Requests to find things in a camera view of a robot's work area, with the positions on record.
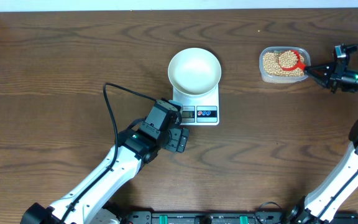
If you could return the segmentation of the red measuring scoop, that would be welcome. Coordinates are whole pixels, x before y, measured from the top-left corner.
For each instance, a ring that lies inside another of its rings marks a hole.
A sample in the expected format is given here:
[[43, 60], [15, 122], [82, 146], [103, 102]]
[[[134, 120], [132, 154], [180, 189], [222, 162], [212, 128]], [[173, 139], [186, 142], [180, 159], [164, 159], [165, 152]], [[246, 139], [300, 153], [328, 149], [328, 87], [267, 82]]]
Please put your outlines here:
[[296, 50], [287, 50], [278, 57], [278, 64], [284, 71], [294, 71], [297, 68], [304, 70], [306, 65], [301, 61], [301, 57]]

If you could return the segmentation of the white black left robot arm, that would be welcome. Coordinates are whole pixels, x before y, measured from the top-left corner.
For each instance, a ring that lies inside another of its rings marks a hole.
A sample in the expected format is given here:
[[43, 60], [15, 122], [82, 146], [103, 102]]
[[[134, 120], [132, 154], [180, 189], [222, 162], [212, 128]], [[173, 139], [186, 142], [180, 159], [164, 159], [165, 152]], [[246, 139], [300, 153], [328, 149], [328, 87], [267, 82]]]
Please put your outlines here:
[[189, 131], [180, 127], [183, 105], [157, 100], [148, 117], [132, 123], [117, 135], [104, 160], [80, 184], [44, 208], [33, 204], [21, 223], [90, 223], [105, 203], [127, 181], [152, 162], [161, 149], [183, 152]]

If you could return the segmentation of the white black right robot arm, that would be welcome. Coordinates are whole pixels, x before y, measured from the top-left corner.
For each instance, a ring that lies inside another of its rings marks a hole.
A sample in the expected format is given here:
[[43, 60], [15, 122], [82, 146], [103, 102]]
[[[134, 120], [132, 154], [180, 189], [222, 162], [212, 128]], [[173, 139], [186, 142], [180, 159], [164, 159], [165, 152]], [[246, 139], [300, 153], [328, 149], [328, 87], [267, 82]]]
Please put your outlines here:
[[[358, 91], [358, 72], [347, 68], [349, 54], [335, 55], [334, 62], [308, 67], [307, 74], [335, 92]], [[303, 197], [282, 223], [330, 223], [343, 202], [358, 188], [358, 120], [349, 133], [350, 143], [339, 164], [323, 183]]]

